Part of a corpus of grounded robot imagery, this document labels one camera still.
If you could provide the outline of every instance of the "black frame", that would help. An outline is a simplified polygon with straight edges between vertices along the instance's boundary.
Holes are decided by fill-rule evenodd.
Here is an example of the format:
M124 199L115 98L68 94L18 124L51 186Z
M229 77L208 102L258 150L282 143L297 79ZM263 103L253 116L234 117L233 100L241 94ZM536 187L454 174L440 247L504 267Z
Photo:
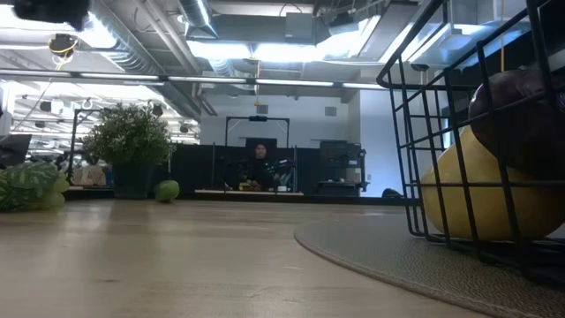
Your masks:
M79 114L83 111L89 112L89 114L87 115L87 117L88 117L92 113L100 112L102 110L85 110L85 109L74 110L74 118L72 119L71 150L69 151L69 169L67 170L67 181L69 181L70 183L71 183L71 178L72 178L72 159L73 159L74 154L75 154L75 149L74 149L75 142L77 141L77 127L80 124L82 124L82 122L85 120L84 118L79 120Z
M286 148L289 147L289 136L290 136L290 119L289 118L275 118L275 117L263 117L263 116L250 116L250 117L240 117L240 116L227 116L226 117L226 130L225 130L225 137L223 140L223 145L228 146L228 134L230 131L228 130L228 126L230 125L231 119L243 119L249 120L251 122L267 122L269 120L278 120L283 121L286 123Z
M429 5L424 9L421 16L416 20L412 29L406 35L402 44L395 51L393 56L387 61L383 69L379 73L376 81L383 87L389 89L390 99L392 104L393 121L395 128L395 141L398 153L398 160L400 163L400 173L403 183L403 195L404 198L421 198L422 197L422 187L432 186L437 188L438 199L440 203L441 210L441 220L443 223L444 234L434 235L430 234L428 231L426 212L424 209L423 202L420 201L418 205L405 206L405 212L408 220L408 230L410 234L426 238L428 241L433 243L444 243L447 247L457 250L463 250L467 252L473 252L477 258L481 261L487 263L500 263L512 268L518 269L521 274L531 280L536 282L546 282L553 283L559 286L565 284L565 273L563 272L563 266L565 266L565 240L563 239L548 239L543 241L528 241L521 237L520 229L518 227L518 221L516 218L516 212L514 207L514 200L512 198L511 187L517 186L530 186L530 187L549 187L549 186L560 186L561 188L565 186L565 180L554 180L554 181L533 181L533 182L510 182L508 172L506 167L506 158L502 155L501 148L503 147L504 137L503 128L498 127L495 138L497 139L497 157L499 170L501 174L501 182L469 182L467 178L467 173L465 170L465 165L463 162L463 151L461 148L461 141L459 139L459 128L469 125L470 123L479 120L495 120L503 111L524 105L528 102L538 101L541 99L546 99L549 105L552 107L553 111L559 111L556 100L554 99L555 92L565 91L565 86L553 87L551 83L551 73L549 68L549 63L547 60L546 45L542 34L541 24L539 20L538 8L550 0L526 0L527 9L517 13L515 17L506 21L501 27L499 27L492 34L487 36L483 41L479 41L476 47L461 58L459 58L452 65L444 68L434 79L425 85L413 85L407 84L404 77L404 67L401 58L402 53L407 48L407 46L412 42L412 40L418 35L427 21L435 14L440 8L443 10L444 17L447 16L447 3L448 0L432 0ZM544 81L544 91L542 93L524 98L521 101L513 102L509 105L500 107L499 109L494 109L493 97L489 83L489 73L486 68L486 57L484 52L484 47L489 42L493 41L499 35L503 34L505 31L509 30L514 24L523 18L529 17L531 23L531 36L534 43L534 50L539 65L539 69L543 74ZM464 62L467 58L473 56L475 53L478 54L478 64L481 72L482 85L485 88L487 95L487 106L488 112L481 116L475 117L473 119L459 120L456 116L456 108L453 99L453 92L455 91L466 91L469 93L472 89L476 87L473 86L460 86L452 85L450 79L450 72L454 70L460 63ZM391 69L395 65L396 61L399 64L400 70L400 83L393 83L391 77ZM438 80L444 79L445 85L434 85ZM399 106L395 106L395 98L393 91L395 89L402 90L403 102ZM410 97L407 95L407 90L417 90L414 95ZM439 110L439 100L438 91L446 91L448 96L448 109L449 109L449 120L450 127L441 128L439 125L439 130L433 132L432 120L436 119L440 121L443 116L441 116L438 111L437 116L431 116L429 111L429 105L427 101L426 91L433 91L435 97L435 107ZM422 102L424 106L425 115L415 116L411 115L409 102L418 96L422 96ZM404 136L405 141L401 143L399 126L396 118L396 113L398 111L403 111L404 118ZM411 120L415 117L424 118L426 120L426 131L427 135L423 138L414 139L412 131ZM434 146L434 137L441 137L443 133L453 133L456 148L457 159L459 162L459 170L462 177L461 183L441 183L440 176L438 172L437 155L438 151L445 150L443 144L440 147ZM421 141L429 141L429 147L417 147L417 144ZM404 166L403 166L403 151L405 150L406 157L408 158L408 178L405 179ZM419 171L418 171L418 161L417 161L417 151L429 151L432 156L432 163L435 175L435 183L433 184L422 184L419 181ZM472 239L460 239L452 238L449 235L447 216L445 212L445 203L443 200L442 187L443 186L458 186L463 188L465 203L467 207L467 212L469 216L469 223L471 227ZM505 202L508 211L508 226L512 231L513 242L501 243L501 242L486 242L480 241L478 239L477 226L475 224L475 217L473 213L473 206L471 202L470 187L500 187L503 189Z
M214 182L215 182L215 142L212 143L212 174L210 176L210 189L214 189ZM292 172L292 192L298 193L298 147L294 146L292 148L292 158L294 160L294 171ZM223 193L226 194L228 192L227 189L223 189Z

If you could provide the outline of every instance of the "black planter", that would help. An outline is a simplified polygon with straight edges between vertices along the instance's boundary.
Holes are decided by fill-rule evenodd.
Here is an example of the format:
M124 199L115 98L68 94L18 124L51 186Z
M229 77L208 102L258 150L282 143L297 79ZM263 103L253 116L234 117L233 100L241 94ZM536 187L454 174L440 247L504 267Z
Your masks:
M114 175L114 197L116 199L147 199L151 186L154 165L120 163L112 168Z

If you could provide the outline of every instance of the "fluorescent light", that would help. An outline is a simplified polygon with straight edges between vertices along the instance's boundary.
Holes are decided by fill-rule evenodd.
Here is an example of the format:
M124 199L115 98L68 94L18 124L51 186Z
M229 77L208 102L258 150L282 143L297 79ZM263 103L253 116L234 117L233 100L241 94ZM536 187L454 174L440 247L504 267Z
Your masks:
M201 78L192 76L169 76L171 81L187 81L196 83L222 83L222 84L245 84L247 81L245 79L230 79L230 78Z
M72 133L70 132L10 132L10 134L31 134L33 136L51 136L51 137L58 137L58 138L71 138ZM87 136L87 133L76 133L77 137L84 137Z
M207 59L250 58L251 51L247 44L222 42L187 41L191 52L196 57Z
M19 50L33 50L33 49L47 49L47 45L33 45L33 44L0 44L0 49L19 49Z
M102 80L158 80L156 75L136 75L136 74L112 74L112 73L81 73L80 76L87 79Z
M320 61L324 55L313 45L263 43L257 47L253 57L266 62L286 63Z
M293 80L293 79L256 79L257 84L264 85L287 85L287 86L311 86L311 87L332 87L333 82L312 81L312 80Z
M378 84L364 84L364 83L343 83L343 88L386 89Z
M461 34L463 35L471 35L478 31L488 28L488 26L464 25L464 24L454 24L453 27L461 30Z
M142 86L165 86L164 82L148 82L148 81L141 81L141 80L126 80L124 81L124 85L142 85Z
M356 56L361 52L367 41L369 41L369 37L371 36L371 34L373 34L373 31L377 27L377 24L379 24L379 21L380 15L376 15L359 22L359 30L362 31L360 31L357 42L350 49L349 57Z
M71 77L69 72L32 71L32 70L0 70L0 75L42 76L42 77Z
M52 153L64 154L64 151L59 149L30 149L29 152L38 153L38 154L52 154Z
M388 49L385 51L385 53L382 55L382 57L380 57L379 63L388 62L390 57L392 57L392 55L395 53L396 49L398 49L400 44L402 44L402 42L404 41L404 38L406 38L406 35L408 35L410 30L412 29L412 25L414 25L412 22L409 23L408 26L406 26L404 28L404 30L392 41L392 43L390 43L390 46L388 46Z
M424 44L424 46L422 46L411 57L409 57L408 61L414 62L416 59L422 56L422 54L429 50L432 45L434 45L443 35L445 35L447 31L449 31L449 25L443 26L441 30L433 36L433 38L431 38L428 42L426 42L426 44Z

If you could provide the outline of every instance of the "green plant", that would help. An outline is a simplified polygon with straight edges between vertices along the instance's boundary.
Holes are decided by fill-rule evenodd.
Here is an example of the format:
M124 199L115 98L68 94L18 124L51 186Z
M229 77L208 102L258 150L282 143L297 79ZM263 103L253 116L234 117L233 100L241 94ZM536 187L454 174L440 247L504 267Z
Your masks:
M148 106L117 105L101 111L101 124L83 139L83 148L112 164L162 162L170 151L167 122L151 110Z
M57 181L49 163L22 163L0 171L0 212L21 209L41 198Z

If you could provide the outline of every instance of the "cable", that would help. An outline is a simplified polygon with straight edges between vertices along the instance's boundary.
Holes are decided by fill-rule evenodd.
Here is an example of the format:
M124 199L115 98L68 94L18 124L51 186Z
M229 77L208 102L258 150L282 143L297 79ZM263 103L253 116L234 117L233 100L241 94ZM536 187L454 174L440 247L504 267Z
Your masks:
M504 24L504 9L505 9L505 0L502 0L502 8L501 8L501 26ZM501 72L504 72L504 32L501 34Z
M303 12L302 12L302 9L300 9L300 7L297 6L297 5L295 5L294 3L286 3L286 4L283 4L283 5L282 5L281 10L279 11L279 17L281 17L281 16L283 15L283 10L284 10L284 8L286 8L286 6L289 5L289 4L294 5L294 7L297 8L297 9L300 11L300 13L303 13Z
M61 71L61 67L63 67L64 62L67 59L67 54L69 54L70 49L65 49L65 53L64 53L64 57L63 60L56 66L55 71ZM41 100L43 99L43 96L45 95L45 93L47 93L47 90L51 87L51 84L53 84L53 79L49 78L49 83L47 84L47 86L45 87L45 89L43 89L43 91L41 92L41 95L39 96L39 98L37 99L37 102L35 102L35 105L32 107L32 109L30 109L26 116L21 119L21 121L19 122L19 124L16 126L16 128L14 128L14 131L17 131L18 128L20 128L24 122L27 120L27 118L34 112L34 110L37 108L37 106L41 103Z

